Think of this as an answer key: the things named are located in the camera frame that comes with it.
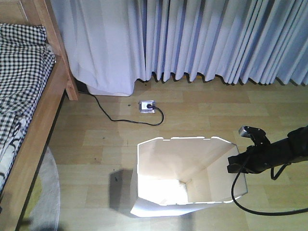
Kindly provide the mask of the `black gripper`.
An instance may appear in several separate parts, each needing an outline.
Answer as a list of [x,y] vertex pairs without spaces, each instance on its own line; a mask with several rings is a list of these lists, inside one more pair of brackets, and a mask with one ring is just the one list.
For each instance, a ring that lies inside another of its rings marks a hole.
[[229,173],[259,174],[267,169],[289,164],[293,157],[292,143],[288,138],[270,143],[264,138],[252,138],[254,145],[246,151],[228,158]]

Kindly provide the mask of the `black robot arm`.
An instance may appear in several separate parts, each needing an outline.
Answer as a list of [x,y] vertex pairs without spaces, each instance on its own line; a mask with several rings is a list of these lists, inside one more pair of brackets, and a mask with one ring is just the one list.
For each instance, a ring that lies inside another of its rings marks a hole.
[[302,127],[287,134],[285,139],[271,143],[264,130],[243,126],[239,130],[242,137],[250,138],[254,145],[246,151],[228,158],[229,173],[259,174],[267,169],[307,161],[308,128]]

